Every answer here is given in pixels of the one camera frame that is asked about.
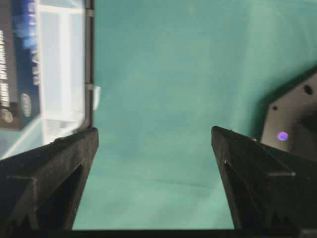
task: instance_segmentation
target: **product box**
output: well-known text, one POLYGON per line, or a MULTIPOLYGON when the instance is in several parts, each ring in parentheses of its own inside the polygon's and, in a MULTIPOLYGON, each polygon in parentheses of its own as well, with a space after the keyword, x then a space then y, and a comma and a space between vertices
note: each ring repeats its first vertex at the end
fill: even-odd
POLYGON ((0 0, 0 129, 40 113, 35 0, 0 0))

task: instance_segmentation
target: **led light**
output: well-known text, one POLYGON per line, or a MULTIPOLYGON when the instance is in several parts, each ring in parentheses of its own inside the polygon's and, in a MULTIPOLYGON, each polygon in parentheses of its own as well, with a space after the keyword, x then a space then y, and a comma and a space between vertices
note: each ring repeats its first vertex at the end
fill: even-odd
POLYGON ((288 139, 288 134, 286 132, 282 131, 277 135, 277 139, 280 141, 285 141, 288 139))

